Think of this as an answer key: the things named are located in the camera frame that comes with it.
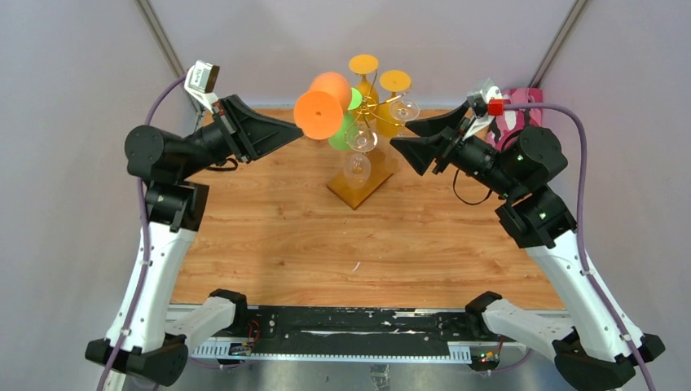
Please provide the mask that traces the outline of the orange wine glass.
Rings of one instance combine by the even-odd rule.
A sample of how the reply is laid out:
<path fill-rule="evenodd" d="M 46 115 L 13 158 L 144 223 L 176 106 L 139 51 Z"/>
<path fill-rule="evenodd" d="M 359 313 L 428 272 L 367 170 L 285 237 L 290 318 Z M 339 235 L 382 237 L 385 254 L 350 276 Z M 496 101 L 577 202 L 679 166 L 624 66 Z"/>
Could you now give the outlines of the orange wine glass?
<path fill-rule="evenodd" d="M 320 73 L 297 99 L 293 119 L 307 138 L 330 138 L 341 128 L 351 98 L 350 84 L 343 75 Z"/>

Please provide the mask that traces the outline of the green wine glass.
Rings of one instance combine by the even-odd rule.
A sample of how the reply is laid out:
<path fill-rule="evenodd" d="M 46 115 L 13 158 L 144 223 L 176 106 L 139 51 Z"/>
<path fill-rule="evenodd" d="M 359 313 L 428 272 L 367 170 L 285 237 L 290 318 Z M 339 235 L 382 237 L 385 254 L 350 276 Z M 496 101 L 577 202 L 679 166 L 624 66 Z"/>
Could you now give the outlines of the green wine glass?
<path fill-rule="evenodd" d="M 352 111 L 359 107 L 363 102 L 363 96 L 359 90 L 351 88 L 351 100 L 345 110 L 340 129 L 328 139 L 329 145 L 338 151 L 350 150 L 349 144 L 346 142 L 346 132 L 352 127 L 355 122 L 355 117 Z"/>

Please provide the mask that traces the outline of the gold wire glass rack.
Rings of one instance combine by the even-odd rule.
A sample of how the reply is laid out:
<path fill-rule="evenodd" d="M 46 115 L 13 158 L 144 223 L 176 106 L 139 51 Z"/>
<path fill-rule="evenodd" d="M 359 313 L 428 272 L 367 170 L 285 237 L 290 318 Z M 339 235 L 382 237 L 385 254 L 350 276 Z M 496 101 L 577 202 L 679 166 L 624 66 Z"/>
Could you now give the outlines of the gold wire glass rack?
<path fill-rule="evenodd" d="M 339 200 L 358 209 L 394 174 L 385 147 L 404 126 L 415 105 L 406 101 L 412 81 L 404 71 L 390 70 L 378 79 L 390 97 L 381 100 L 374 85 L 363 77 L 364 85 L 352 89 L 352 100 L 341 129 L 328 139 L 329 144 L 347 152 L 341 172 L 327 183 Z"/>

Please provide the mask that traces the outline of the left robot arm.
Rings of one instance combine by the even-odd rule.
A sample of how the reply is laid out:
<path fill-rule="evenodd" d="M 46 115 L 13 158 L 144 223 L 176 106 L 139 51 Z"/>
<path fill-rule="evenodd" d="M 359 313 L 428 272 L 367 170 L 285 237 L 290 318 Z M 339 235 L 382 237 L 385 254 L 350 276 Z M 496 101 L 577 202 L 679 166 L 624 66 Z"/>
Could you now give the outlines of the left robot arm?
<path fill-rule="evenodd" d="M 213 103 L 211 118 L 187 136 L 145 124 L 125 140 L 127 171 L 139 180 L 141 231 L 117 316 L 104 337 L 86 346 L 86 359 L 106 373 L 170 386 L 182 375 L 191 351 L 215 333 L 241 336 L 249 328 L 246 296 L 222 288 L 175 323 L 166 322 L 178 272 L 209 196 L 209 187 L 191 177 L 227 161 L 259 160 L 303 133 L 293 123 L 254 111 L 237 95 Z"/>

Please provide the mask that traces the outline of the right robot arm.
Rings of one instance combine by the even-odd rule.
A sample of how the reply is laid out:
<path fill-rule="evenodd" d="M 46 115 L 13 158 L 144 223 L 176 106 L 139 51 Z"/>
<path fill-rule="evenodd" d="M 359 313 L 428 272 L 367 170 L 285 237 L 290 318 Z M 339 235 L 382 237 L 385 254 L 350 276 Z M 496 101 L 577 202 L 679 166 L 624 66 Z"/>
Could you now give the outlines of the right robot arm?
<path fill-rule="evenodd" d="M 568 323 L 523 310 L 495 292 L 465 307 L 465 328 L 476 340 L 499 336 L 542 354 L 577 390 L 613 390 L 641 374 L 654 383 L 648 363 L 665 349 L 659 336 L 641 331 L 625 314 L 588 256 L 579 221 L 549 183 L 567 166 L 561 143 L 548 128 L 526 125 L 495 147 L 476 136 L 470 103 L 407 123 L 409 137 L 392 138 L 418 173 L 454 166 L 497 195 L 500 225 L 539 266 L 570 316 Z"/>

